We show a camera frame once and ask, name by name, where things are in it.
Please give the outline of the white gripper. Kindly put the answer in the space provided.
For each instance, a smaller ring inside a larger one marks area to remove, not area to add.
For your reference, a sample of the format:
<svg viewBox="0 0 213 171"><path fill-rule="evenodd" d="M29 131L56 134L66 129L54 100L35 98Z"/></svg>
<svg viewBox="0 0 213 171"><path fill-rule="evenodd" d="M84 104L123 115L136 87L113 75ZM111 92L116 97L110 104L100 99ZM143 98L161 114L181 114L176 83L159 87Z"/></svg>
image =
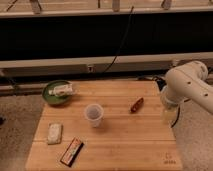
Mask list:
<svg viewBox="0 0 213 171"><path fill-rule="evenodd" d="M168 125L174 125L179 117L179 106L171 102L166 97L167 87L164 86L160 92L160 100L163 104L162 117L163 122Z"/></svg>

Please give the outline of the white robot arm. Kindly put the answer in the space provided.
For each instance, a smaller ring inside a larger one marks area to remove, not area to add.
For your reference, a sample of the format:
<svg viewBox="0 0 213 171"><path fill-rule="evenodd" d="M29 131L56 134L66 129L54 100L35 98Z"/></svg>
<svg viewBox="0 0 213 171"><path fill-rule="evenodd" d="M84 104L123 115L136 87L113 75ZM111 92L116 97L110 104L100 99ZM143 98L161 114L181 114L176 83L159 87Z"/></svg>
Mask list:
<svg viewBox="0 0 213 171"><path fill-rule="evenodd" d="M213 115L213 86L207 84L207 66L191 61L176 66L165 74L166 85L160 92L163 122L172 125L178 108L185 98L190 99Z"/></svg>

